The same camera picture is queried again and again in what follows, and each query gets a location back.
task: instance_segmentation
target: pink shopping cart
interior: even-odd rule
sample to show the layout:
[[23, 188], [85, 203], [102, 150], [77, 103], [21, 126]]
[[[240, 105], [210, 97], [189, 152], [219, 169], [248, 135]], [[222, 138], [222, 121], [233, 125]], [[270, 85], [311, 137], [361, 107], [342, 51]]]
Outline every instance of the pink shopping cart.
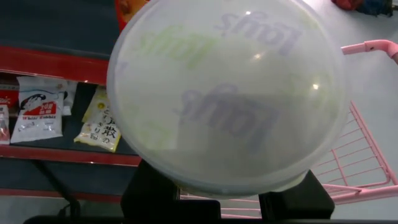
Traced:
[[[397, 177], [353, 102], [341, 136], [312, 172], [337, 205], [398, 196]], [[261, 217], [257, 196], [221, 201], [221, 206], [223, 218]]]

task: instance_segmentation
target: white candy bag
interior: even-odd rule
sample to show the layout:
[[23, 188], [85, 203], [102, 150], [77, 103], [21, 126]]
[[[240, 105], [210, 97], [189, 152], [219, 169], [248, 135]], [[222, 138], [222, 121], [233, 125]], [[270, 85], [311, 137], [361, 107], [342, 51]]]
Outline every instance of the white candy bag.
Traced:
[[19, 108], [11, 143], [62, 136], [63, 95], [66, 80], [17, 77]]

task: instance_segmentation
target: plastic lid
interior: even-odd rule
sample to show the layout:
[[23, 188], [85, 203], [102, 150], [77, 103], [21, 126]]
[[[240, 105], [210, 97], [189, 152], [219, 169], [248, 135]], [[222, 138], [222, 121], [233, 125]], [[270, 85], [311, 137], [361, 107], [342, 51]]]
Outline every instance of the plastic lid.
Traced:
[[108, 96], [130, 146], [183, 188], [264, 193], [341, 131], [339, 49], [302, 1], [152, 0], [118, 39]]

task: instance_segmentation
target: red package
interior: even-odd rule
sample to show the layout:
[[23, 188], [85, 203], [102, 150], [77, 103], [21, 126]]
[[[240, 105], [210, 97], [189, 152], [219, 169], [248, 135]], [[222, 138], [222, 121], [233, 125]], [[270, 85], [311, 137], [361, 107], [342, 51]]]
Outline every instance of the red package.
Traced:
[[115, 0], [120, 31], [149, 0]]
[[357, 9], [363, 3], [363, 0], [331, 0], [331, 1], [341, 9], [348, 11]]
[[0, 80], [0, 105], [7, 105], [9, 116], [15, 117], [18, 112], [18, 82]]

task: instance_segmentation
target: orange package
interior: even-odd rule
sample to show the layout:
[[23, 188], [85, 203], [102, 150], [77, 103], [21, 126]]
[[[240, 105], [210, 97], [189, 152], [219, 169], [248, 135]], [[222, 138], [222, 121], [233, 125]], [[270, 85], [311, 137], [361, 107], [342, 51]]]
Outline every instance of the orange package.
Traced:
[[120, 31], [149, 0], [115, 0]]

